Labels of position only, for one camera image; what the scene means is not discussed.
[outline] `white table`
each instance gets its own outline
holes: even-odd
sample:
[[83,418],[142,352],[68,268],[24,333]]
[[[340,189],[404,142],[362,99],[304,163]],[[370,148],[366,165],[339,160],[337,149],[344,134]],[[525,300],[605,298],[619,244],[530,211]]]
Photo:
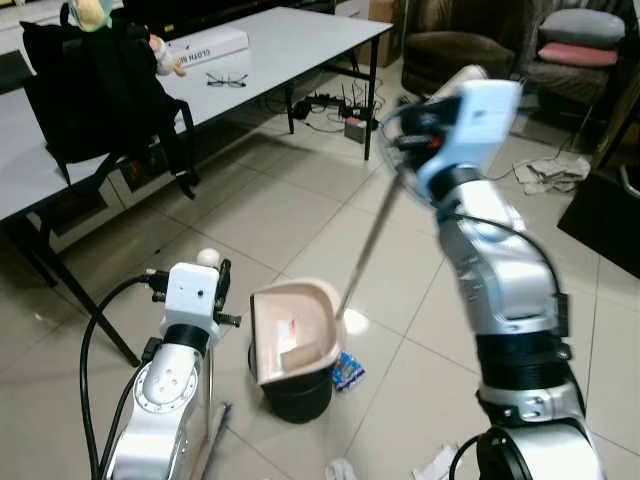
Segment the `white table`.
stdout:
[[[250,41],[248,51],[196,65],[188,70],[188,76],[183,79],[175,76],[162,79],[170,95],[189,103],[196,125],[286,84],[369,40],[372,41],[369,74],[334,70],[375,85],[378,39],[391,28],[391,25],[384,23],[288,8],[274,8],[229,25],[247,32]],[[181,41],[188,42],[200,35],[206,35],[206,31],[184,37]],[[247,73],[247,86],[208,87],[206,72]],[[374,92],[375,88],[370,87],[368,105],[373,105]],[[287,96],[290,109],[290,91]],[[45,149],[44,138],[24,91],[1,95],[0,112],[0,226],[50,285],[55,284],[55,280],[44,266],[69,287],[89,314],[96,314],[95,302],[51,249],[48,240],[39,234],[25,216],[37,206],[64,195],[68,186]],[[365,159],[369,154],[371,123],[368,122]],[[290,129],[293,133],[291,117]],[[102,158],[97,158],[70,166],[71,183],[78,185],[89,181],[101,161]],[[101,316],[99,324],[129,361],[134,363],[135,355],[106,318]]]

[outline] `white box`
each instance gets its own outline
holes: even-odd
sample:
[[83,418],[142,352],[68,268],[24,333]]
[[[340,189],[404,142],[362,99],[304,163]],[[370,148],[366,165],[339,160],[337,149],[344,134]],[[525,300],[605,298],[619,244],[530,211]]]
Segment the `white box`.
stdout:
[[173,40],[168,46],[184,67],[190,67],[249,48],[249,36],[236,28],[216,27],[190,37]]

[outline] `cardboard box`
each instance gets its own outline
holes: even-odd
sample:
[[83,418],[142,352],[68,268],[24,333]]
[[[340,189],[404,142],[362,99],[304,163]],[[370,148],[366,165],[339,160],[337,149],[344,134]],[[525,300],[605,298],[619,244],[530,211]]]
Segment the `cardboard box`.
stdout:
[[[369,20],[393,23],[393,28],[380,37],[378,45],[378,66],[386,67],[402,54],[402,33],[406,0],[371,0]],[[368,65],[371,60],[371,45],[367,43],[358,49],[358,63]]]

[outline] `brown armchair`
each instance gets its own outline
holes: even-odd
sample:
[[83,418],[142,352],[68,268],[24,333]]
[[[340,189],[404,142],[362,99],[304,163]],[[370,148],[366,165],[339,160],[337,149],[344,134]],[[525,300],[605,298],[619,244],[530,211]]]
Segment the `brown armchair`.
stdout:
[[529,43],[533,0],[412,0],[403,86],[432,93],[469,64],[506,78]]
[[553,12],[564,8],[584,7],[592,10],[613,12],[618,0],[536,0],[531,17],[532,31],[521,64],[527,81],[539,88],[568,98],[574,102],[593,106],[606,91],[611,69],[584,68],[546,63],[537,58],[542,39],[538,28]]

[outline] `black cable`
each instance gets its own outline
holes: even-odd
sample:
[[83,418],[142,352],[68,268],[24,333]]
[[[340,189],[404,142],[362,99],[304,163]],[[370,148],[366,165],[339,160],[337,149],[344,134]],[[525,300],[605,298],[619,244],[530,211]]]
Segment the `black cable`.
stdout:
[[580,390],[580,385],[578,385],[578,379],[571,370],[571,367],[567,365],[567,370],[569,371],[569,380],[576,387],[576,393],[578,394],[578,405],[580,406],[580,410],[582,411],[582,415],[587,418],[587,404],[584,401],[584,396],[582,395],[582,390]]
[[321,133],[340,133],[344,130],[344,128],[341,128],[340,130],[324,130],[322,128],[314,127],[309,122],[305,122],[303,120],[300,120],[300,122],[304,123],[310,129],[315,130],[316,132],[321,132]]
[[100,460],[100,480],[104,480],[105,474],[107,473],[107,467],[109,462],[109,454],[111,449],[113,448],[113,442],[116,439],[116,434],[118,433],[118,425],[120,424],[120,418],[122,417],[122,411],[124,410],[124,406],[127,403],[127,398],[129,397],[129,393],[133,388],[133,384],[136,381],[136,378],[140,371],[145,367],[146,363],[141,364],[135,371],[135,373],[129,379],[129,382],[124,387],[122,391],[122,395],[120,395],[120,399],[118,400],[118,405],[116,406],[116,411],[113,415],[113,421],[111,422],[111,428],[109,428],[109,435],[107,436],[107,442],[105,443],[104,450],[102,451],[102,459]]
[[504,230],[505,232],[509,232],[512,235],[516,235],[516,236],[520,237],[525,242],[527,242],[529,245],[531,245],[531,247],[533,247],[533,249],[536,252],[538,252],[538,255],[540,255],[540,257],[542,258],[542,261],[549,268],[549,271],[551,272],[551,277],[553,278],[553,285],[554,285],[554,289],[556,291],[555,292],[556,295],[560,295],[562,293],[562,289],[560,288],[560,280],[558,278],[558,274],[556,272],[556,269],[553,266],[553,263],[551,262],[551,258],[549,258],[549,255],[547,255],[547,252],[545,252],[544,249],[533,238],[528,236],[526,233],[519,232],[518,230],[516,230],[516,229],[514,229],[512,227],[509,227],[507,225],[503,225],[502,223],[499,223],[499,222],[494,222],[493,220],[487,220],[486,218],[474,217],[472,215],[465,215],[465,214],[462,214],[462,213],[451,213],[451,214],[449,214],[447,216],[447,218],[453,218],[453,219],[458,219],[458,220],[471,220],[472,222],[484,223],[486,225],[491,225],[492,227],[499,228],[500,230]]
[[[535,162],[537,160],[547,160],[547,161],[553,161],[553,160],[557,160],[557,158],[560,156],[560,154],[562,153],[562,149],[565,147],[565,145],[571,141],[573,139],[573,137],[575,136],[574,133],[571,133],[567,138],[564,139],[564,141],[560,144],[560,146],[558,147],[558,150],[556,150],[556,153],[553,157],[551,158],[547,158],[547,157],[541,157],[541,158],[537,158],[537,159],[532,159],[528,162],[525,162],[524,164],[519,164],[520,165],[528,165],[532,162]],[[498,175],[497,177],[487,177],[486,175],[482,175],[482,178],[484,178],[485,180],[491,180],[492,182],[497,182],[499,180],[502,180],[503,178],[508,177],[509,175],[511,175],[511,173],[514,172],[514,166],[512,165],[511,168],[503,173],[502,175]]]
[[96,446],[96,437],[93,430],[93,422],[91,421],[91,404],[89,402],[89,382],[87,374],[87,365],[89,359],[89,345],[91,344],[91,337],[98,323],[98,317],[102,315],[105,308],[111,303],[111,301],[117,297],[121,292],[126,290],[132,285],[137,283],[146,283],[149,280],[148,275],[139,275],[137,277],[125,280],[116,288],[114,288],[109,294],[100,302],[97,307],[97,311],[89,320],[87,328],[84,331],[84,337],[82,338],[82,347],[80,348],[80,405],[82,408],[82,424],[84,426],[84,434],[87,441],[87,450],[89,451],[89,465],[91,467],[91,479],[99,480],[100,478],[100,463],[98,462],[98,448]]
[[340,115],[338,115],[336,113],[333,113],[333,112],[327,113],[327,120],[329,120],[330,122],[333,122],[333,123],[344,124],[344,118],[342,118]]
[[458,451],[453,457],[453,460],[451,461],[451,466],[449,467],[449,480],[455,480],[456,468],[458,467],[458,463],[460,462],[462,455],[464,455],[464,452],[469,450],[471,445],[476,443],[478,440],[480,440],[480,435],[475,435],[471,437],[469,440],[467,440],[466,442],[464,442],[462,446],[458,449]]
[[[356,107],[357,105],[360,104],[360,97],[362,97],[364,95],[364,88],[362,88],[357,80],[354,80],[353,82],[353,87],[354,89],[358,90],[358,93],[355,95],[355,104],[353,105],[353,107]],[[382,87],[384,85],[384,82],[382,81],[382,79],[378,78],[376,79],[376,83],[374,86],[374,91],[373,94],[374,96],[378,97],[380,100],[374,100],[373,101],[373,105],[372,105],[372,109],[373,109],[373,114],[377,114],[380,110],[382,110],[382,107],[384,107],[384,105],[387,103],[387,99],[384,98],[382,95],[380,95],[378,93],[378,90],[380,89],[380,87]]]

